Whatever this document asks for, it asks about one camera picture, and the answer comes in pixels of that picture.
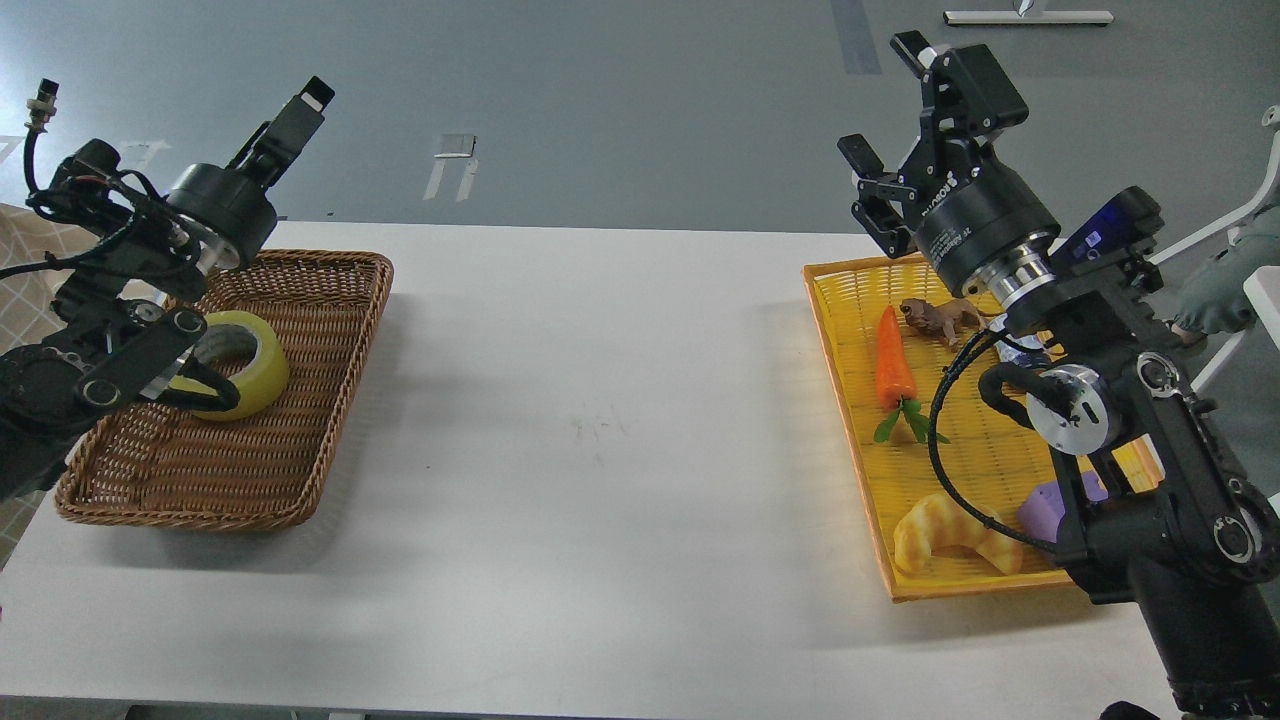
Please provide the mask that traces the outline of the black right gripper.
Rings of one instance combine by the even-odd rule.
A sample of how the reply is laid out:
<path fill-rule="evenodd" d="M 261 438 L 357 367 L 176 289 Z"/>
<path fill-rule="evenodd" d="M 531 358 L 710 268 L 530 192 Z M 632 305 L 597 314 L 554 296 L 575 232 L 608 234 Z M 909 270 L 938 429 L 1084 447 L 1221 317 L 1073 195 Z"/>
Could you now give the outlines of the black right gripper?
<path fill-rule="evenodd" d="M 984 44 L 937 49 L 919 31 L 891 47 L 919 81 L 918 138 L 896 170 L 863 135 L 838 140 L 852 169 L 851 214 L 888 258 L 920 252 L 952 293 L 1010 249 L 1042 250 L 1061 224 L 995 151 L 1029 117 L 1027 101 Z"/>

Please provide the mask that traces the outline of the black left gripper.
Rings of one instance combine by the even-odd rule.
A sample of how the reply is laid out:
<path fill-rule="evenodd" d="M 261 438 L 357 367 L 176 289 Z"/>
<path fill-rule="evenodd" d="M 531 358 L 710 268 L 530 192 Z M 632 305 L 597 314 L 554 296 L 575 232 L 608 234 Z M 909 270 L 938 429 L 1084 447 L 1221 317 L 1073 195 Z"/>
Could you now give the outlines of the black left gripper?
<path fill-rule="evenodd" d="M 271 120 L 265 120 L 225 167 L 193 164 L 166 195 L 179 215 L 232 250 L 227 269 L 244 269 L 276 227 L 266 192 L 291 168 L 324 122 L 335 91 L 312 76 Z"/>

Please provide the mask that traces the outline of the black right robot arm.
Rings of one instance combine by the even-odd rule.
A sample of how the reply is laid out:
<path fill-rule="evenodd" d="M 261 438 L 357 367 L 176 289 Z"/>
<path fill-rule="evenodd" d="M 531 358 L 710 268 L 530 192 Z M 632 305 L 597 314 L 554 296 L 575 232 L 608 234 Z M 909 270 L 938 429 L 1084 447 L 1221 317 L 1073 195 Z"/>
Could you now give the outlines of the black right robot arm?
<path fill-rule="evenodd" d="M 991 50 L 916 31 L 892 47 L 920 86 L 920 129 L 896 170 L 860 135 L 838 141 L 852 215 L 887 256 L 920 252 L 954 297 L 991 293 L 1011 334 L 1050 333 L 1056 363 L 1002 363 L 979 382 L 1050 448 L 1064 515 L 1044 551 L 1092 602 L 1137 603 L 1187 717 L 1275 719 L 1277 624 L 1260 585 L 1277 575 L 1277 514 L 1144 302 L 1162 284 L 1158 204 L 1130 187 L 1060 240 L 996 155 L 1029 111 Z"/>

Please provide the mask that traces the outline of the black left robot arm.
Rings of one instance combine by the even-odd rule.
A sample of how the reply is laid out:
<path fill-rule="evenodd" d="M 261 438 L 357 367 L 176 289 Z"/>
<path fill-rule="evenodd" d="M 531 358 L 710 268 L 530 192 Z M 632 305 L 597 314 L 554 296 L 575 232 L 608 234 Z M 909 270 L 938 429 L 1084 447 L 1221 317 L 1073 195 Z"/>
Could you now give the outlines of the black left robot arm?
<path fill-rule="evenodd" d="M 334 90 L 311 78 L 223 167 L 197 163 L 166 193 L 92 138 L 35 182 L 35 149 L 55 113 L 58 85 L 29 100 L 23 168 L 27 206 L 88 231 L 95 245 L 8 266 L 4 278 L 65 272 L 50 304 L 61 329 L 3 355 L 3 498 L 51 489 L 76 442 L 132 404 L 229 411 L 243 393 L 195 357 L 209 323 L 195 304 L 216 269 L 247 268 L 274 232 L 268 191 L 324 122 Z"/>

